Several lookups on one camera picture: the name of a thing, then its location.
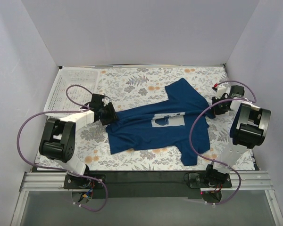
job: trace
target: floral tablecloth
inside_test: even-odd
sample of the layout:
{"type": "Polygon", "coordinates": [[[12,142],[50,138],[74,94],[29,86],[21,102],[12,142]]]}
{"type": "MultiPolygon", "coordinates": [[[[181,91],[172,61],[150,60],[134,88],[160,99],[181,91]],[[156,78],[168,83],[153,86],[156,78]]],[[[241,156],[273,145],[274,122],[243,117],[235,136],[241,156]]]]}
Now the floral tablecloth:
{"type": "MultiPolygon", "coordinates": [[[[215,83],[227,79],[223,67],[173,67],[173,68],[107,68],[98,69],[100,81],[97,93],[111,98],[116,111],[167,100],[165,86],[185,78],[211,104],[215,83]]],[[[229,129],[234,112],[207,118],[211,149],[204,155],[216,158],[229,141],[229,129]]],[[[209,163],[198,157],[198,164],[185,167],[180,161],[181,153],[175,146],[110,154],[105,127],[96,122],[77,132],[76,155],[91,170],[204,170],[209,163]]],[[[36,162],[43,166],[59,165],[44,156],[37,155],[36,162]]],[[[234,166],[237,170],[254,170],[249,152],[234,166]]]]}

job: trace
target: plastic basket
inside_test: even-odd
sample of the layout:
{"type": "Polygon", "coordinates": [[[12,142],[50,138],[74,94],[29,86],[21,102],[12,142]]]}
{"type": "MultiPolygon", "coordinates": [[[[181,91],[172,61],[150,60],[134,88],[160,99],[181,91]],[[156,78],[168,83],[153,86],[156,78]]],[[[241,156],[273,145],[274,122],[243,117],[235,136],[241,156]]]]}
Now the plastic basket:
{"type": "MultiPolygon", "coordinates": [[[[100,72],[91,68],[62,68],[52,85],[44,111],[78,111],[80,107],[66,97],[65,91],[70,85],[78,84],[96,93],[100,72]]],[[[72,87],[68,91],[72,100],[85,104],[91,101],[91,95],[80,87],[72,87]]],[[[49,113],[47,116],[63,117],[67,114],[49,113]]]]}

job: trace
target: blue t-shirt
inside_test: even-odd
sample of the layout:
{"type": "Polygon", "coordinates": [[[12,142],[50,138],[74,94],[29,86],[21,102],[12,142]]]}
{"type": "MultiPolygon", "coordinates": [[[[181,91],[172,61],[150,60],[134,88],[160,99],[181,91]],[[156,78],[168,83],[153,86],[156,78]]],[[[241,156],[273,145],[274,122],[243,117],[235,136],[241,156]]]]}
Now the blue t-shirt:
{"type": "MultiPolygon", "coordinates": [[[[208,103],[185,79],[165,86],[168,100],[117,112],[119,121],[106,127],[111,154],[133,148],[156,149],[174,145],[185,166],[197,164],[189,144],[189,133],[208,103]]],[[[193,145],[199,153],[210,149],[208,124],[202,116],[193,131],[193,145]]]]}

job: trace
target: white wall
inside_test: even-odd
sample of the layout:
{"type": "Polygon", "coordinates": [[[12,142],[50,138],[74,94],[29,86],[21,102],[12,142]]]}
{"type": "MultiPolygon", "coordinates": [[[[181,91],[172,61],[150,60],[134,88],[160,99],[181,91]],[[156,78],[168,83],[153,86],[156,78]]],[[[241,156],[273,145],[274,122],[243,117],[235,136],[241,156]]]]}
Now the white wall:
{"type": "Polygon", "coordinates": [[[227,62],[228,76],[250,85],[272,111],[267,137],[254,149],[268,170],[283,214],[283,0],[261,0],[227,62]]]}
{"type": "MultiPolygon", "coordinates": [[[[0,226],[10,224],[29,169],[17,153],[17,131],[43,109],[57,71],[21,0],[0,0],[0,226]]],[[[44,123],[40,117],[24,131],[21,145],[31,161],[44,123]]]]}
{"type": "Polygon", "coordinates": [[[220,65],[258,0],[22,0],[57,65],[220,65]]]}

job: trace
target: white print on shirt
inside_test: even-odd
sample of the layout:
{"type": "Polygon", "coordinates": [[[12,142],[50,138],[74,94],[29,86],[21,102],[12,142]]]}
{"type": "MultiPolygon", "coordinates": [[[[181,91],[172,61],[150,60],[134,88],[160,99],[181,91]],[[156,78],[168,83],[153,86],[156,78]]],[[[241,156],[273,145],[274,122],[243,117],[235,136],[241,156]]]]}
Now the white print on shirt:
{"type": "Polygon", "coordinates": [[[184,126],[184,112],[155,114],[152,127],[184,126]]]}

